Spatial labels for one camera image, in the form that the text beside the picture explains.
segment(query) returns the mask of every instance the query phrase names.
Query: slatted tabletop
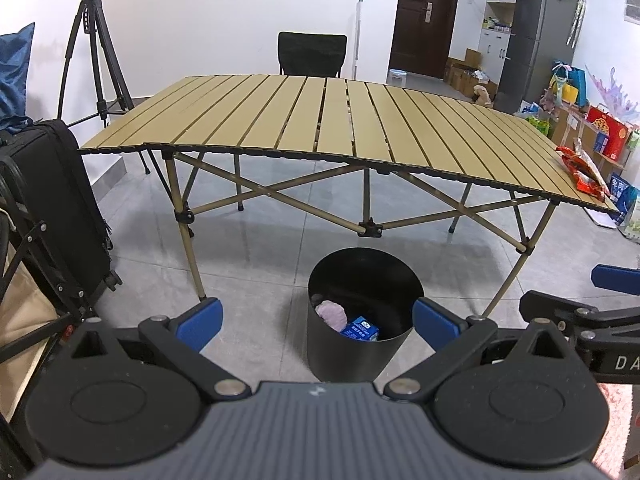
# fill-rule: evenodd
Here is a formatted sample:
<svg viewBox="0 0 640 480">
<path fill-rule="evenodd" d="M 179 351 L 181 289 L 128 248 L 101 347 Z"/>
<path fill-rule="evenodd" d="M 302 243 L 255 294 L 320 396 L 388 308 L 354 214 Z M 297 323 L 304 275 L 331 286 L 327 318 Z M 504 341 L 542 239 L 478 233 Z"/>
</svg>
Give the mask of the slatted tabletop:
<svg viewBox="0 0 640 480">
<path fill-rule="evenodd" d="M 184 78 L 83 153 L 144 149 L 312 158 L 426 173 L 617 211 L 575 189 L 555 145 L 519 118 L 381 84 L 283 75 Z"/>
</svg>

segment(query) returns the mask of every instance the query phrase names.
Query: gray refrigerator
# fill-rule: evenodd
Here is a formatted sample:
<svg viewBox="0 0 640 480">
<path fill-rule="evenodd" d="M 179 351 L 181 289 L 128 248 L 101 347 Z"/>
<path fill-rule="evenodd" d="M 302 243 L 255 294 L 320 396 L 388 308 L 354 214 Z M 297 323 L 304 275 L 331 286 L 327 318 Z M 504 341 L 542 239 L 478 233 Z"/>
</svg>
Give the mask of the gray refrigerator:
<svg viewBox="0 0 640 480">
<path fill-rule="evenodd" d="M 537 103 L 556 60 L 571 64 L 567 45 L 578 0 L 516 0 L 513 26 L 494 108 L 513 114 L 522 101 Z"/>
</svg>

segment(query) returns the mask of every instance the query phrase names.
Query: door handle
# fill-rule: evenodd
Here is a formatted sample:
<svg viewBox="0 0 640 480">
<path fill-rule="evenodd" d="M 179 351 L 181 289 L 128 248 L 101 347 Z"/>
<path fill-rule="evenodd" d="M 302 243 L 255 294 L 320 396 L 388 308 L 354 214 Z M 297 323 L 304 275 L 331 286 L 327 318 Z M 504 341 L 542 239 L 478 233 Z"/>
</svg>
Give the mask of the door handle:
<svg viewBox="0 0 640 480">
<path fill-rule="evenodd" d="M 426 14 L 424 15 L 424 22 L 431 23 L 431 13 L 433 12 L 433 3 L 427 3 L 426 7 L 423 7 L 423 10 L 426 10 Z"/>
</svg>

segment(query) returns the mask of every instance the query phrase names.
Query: metal crossbar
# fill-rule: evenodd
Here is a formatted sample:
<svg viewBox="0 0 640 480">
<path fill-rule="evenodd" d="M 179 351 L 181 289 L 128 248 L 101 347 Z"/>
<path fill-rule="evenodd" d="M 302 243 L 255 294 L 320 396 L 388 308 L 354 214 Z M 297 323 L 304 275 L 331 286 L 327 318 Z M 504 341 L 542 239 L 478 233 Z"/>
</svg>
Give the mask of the metal crossbar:
<svg viewBox="0 0 640 480">
<path fill-rule="evenodd" d="M 370 170 L 365 166 L 348 164 L 345 166 L 340 166 L 338 168 L 332 168 L 330 170 L 319 171 L 318 173 L 311 173 L 311 174 L 299 176 L 297 178 L 292 178 L 290 180 L 285 180 L 282 182 L 278 182 L 276 184 L 271 184 L 270 186 L 263 186 L 261 184 L 258 184 L 257 182 L 253 182 L 252 180 L 249 180 L 245 177 L 240 176 L 239 162 L 236 162 L 234 164 L 235 172 L 231 173 L 229 171 L 222 170 L 222 168 L 218 168 L 217 166 L 204 162 L 202 160 L 203 156 L 199 156 L 198 158 L 193 158 L 192 156 L 185 155 L 184 153 L 169 153 L 168 156 L 165 158 L 166 158 L 167 175 L 169 177 L 169 185 L 171 188 L 172 202 L 176 212 L 176 219 L 180 227 L 180 236 L 182 237 L 182 243 L 184 245 L 184 249 L 187 256 L 187 261 L 189 263 L 191 275 L 193 277 L 194 285 L 198 293 L 198 296 L 200 298 L 204 298 L 206 294 L 204 292 L 204 287 L 202 285 L 202 280 L 200 278 L 200 273 L 198 271 L 198 266 L 197 266 L 196 258 L 193 251 L 193 243 L 190 238 L 189 229 L 187 226 L 187 224 L 190 223 L 190 221 L 193 221 L 193 218 L 195 215 L 198 215 L 207 211 L 211 211 L 226 205 L 231 205 L 234 203 L 241 205 L 246 200 L 250 200 L 252 198 L 256 198 L 259 196 L 269 196 L 274 200 L 278 200 L 279 202 L 285 203 L 287 205 L 290 205 L 292 207 L 305 211 L 309 214 L 318 216 L 319 218 L 325 219 L 339 226 L 345 227 L 351 231 L 356 232 L 359 235 L 366 235 L 367 233 L 366 228 L 363 226 L 364 224 L 356 224 L 347 219 L 340 218 L 339 216 L 333 215 L 327 211 L 321 210 L 317 207 L 309 205 L 308 203 L 301 202 L 300 200 L 297 200 L 295 198 L 292 198 L 290 196 L 287 196 L 281 193 L 281 191 L 286 189 L 302 186 L 305 184 L 310 184 L 313 182 L 318 182 L 320 180 L 325 180 L 328 178 L 332 178 L 334 176 L 339 176 L 341 174 L 348 174 L 348 173 L 354 173 L 357 171 L 363 171 L 364 176 L 363 176 L 363 193 L 362 193 L 362 211 L 363 211 L 363 217 L 364 217 L 363 220 L 364 222 L 366 222 L 369 219 L 369 215 L 370 215 L 370 179 L 369 179 Z M 180 186 L 178 183 L 177 172 L 175 169 L 175 160 L 180 160 L 182 162 L 185 162 L 193 166 L 193 171 L 191 171 L 191 174 L 188 178 L 186 188 L 183 194 L 180 193 Z M 235 183 L 236 194 L 233 196 L 229 196 L 227 198 L 216 200 L 215 202 L 210 202 L 208 204 L 194 207 L 190 210 L 185 210 L 189 193 L 193 187 L 193 183 L 198 170 L 207 171 L 207 173 L 214 174 L 216 176 L 224 178 L 225 180 Z M 413 174 L 406 173 L 404 171 L 398 171 L 398 172 L 395 172 L 395 174 L 398 177 L 402 178 L 403 180 L 414 185 L 415 187 L 418 187 L 419 189 L 429 193 L 431 196 L 436 197 L 441 202 L 444 202 L 445 204 L 449 205 L 453 209 L 449 211 L 439 212 L 439 213 L 417 216 L 414 218 L 406 218 L 406 219 L 386 222 L 378 226 L 381 229 L 389 230 L 389 229 L 395 229 L 395 228 L 409 226 L 409 225 L 424 224 L 428 222 L 435 222 L 438 220 L 453 218 L 454 219 L 453 224 L 449 229 L 449 231 L 452 233 L 455 230 L 455 227 L 460 217 L 465 216 L 473 220 L 474 222 L 477 222 L 485 229 L 491 231 L 495 235 L 499 236 L 502 240 L 514 246 L 516 250 L 520 253 L 520 257 L 516 262 L 515 266 L 513 267 L 512 271 L 510 272 L 507 279 L 504 281 L 501 288 L 498 290 L 498 293 L 491 300 L 487 309 L 483 313 L 485 317 L 489 316 L 494 310 L 494 308 L 497 306 L 498 302 L 505 295 L 505 293 L 507 292 L 511 284 L 514 282 L 514 280 L 516 280 L 518 273 L 522 269 L 528 257 L 531 256 L 531 253 L 533 252 L 533 249 L 536 247 L 536 244 L 538 243 L 538 240 L 540 239 L 540 236 L 542 235 L 544 229 L 548 225 L 551 215 L 554 209 L 556 208 L 556 206 L 558 205 L 558 202 L 549 202 L 534 233 L 532 234 L 531 238 L 528 238 L 525 233 L 524 223 L 522 221 L 522 216 L 520 214 L 519 206 L 545 200 L 542 197 L 523 196 L 523 197 L 517 198 L 514 192 L 510 192 L 509 200 L 502 200 L 500 202 L 493 202 L 493 203 L 487 203 L 487 204 L 468 207 L 465 205 L 465 203 L 471 191 L 471 187 L 472 187 L 471 184 L 467 184 L 467 186 L 465 187 L 465 191 L 462 195 L 462 198 L 458 201 Z M 242 187 L 245 187 L 250 191 L 241 192 Z M 504 209 L 504 208 L 513 208 L 514 210 L 516 223 L 518 225 L 518 231 L 520 234 L 520 241 L 516 240 L 511 235 L 509 235 L 499 227 L 495 226 L 494 224 L 486 220 L 484 217 L 480 216 L 480 213 L 493 211 L 497 209 Z M 188 217 L 190 218 L 190 221 L 182 220 L 183 218 L 185 218 L 184 216 L 185 214 L 190 215 Z"/>
</svg>

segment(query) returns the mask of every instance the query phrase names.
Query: white wall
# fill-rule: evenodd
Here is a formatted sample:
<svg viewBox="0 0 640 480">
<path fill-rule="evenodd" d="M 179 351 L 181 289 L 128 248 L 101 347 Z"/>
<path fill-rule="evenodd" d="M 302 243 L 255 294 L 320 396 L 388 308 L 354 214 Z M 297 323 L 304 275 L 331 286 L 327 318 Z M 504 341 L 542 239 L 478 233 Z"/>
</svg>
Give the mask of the white wall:
<svg viewBox="0 0 640 480">
<path fill-rule="evenodd" d="M 281 30 L 346 34 L 350 76 L 358 0 L 103 0 L 134 96 L 185 75 L 278 73 Z M 364 0 L 358 78 L 386 81 L 398 0 Z"/>
<path fill-rule="evenodd" d="M 624 20 L 625 0 L 587 0 L 582 33 L 576 45 L 574 66 L 589 67 L 591 73 L 609 85 L 609 71 L 629 98 L 640 101 L 640 25 Z M 587 96 L 592 104 L 600 94 L 587 78 Z M 640 152 L 628 164 L 623 176 L 640 187 Z"/>
<path fill-rule="evenodd" d="M 449 57 L 465 59 L 468 48 L 478 49 L 486 0 L 458 0 Z"/>
<path fill-rule="evenodd" d="M 58 93 L 66 42 L 80 0 L 0 0 L 0 34 L 17 32 L 36 23 L 27 79 L 27 115 L 49 119 L 58 113 Z M 67 122 L 95 113 L 95 90 L 87 36 L 80 34 L 67 83 L 63 119 Z M 73 128 L 78 143 L 102 127 L 93 119 Z M 118 159 L 116 155 L 86 155 L 84 164 L 92 182 Z"/>
</svg>

